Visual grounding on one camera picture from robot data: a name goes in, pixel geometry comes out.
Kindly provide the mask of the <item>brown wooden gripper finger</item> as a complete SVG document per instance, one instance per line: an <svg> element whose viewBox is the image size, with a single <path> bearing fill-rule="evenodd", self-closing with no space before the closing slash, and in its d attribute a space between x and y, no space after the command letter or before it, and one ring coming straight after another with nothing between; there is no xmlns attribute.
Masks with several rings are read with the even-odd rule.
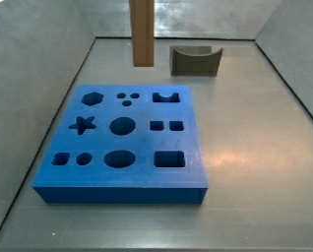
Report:
<svg viewBox="0 0 313 252"><path fill-rule="evenodd" d="M154 0L128 0L132 65L154 66Z"/></svg>

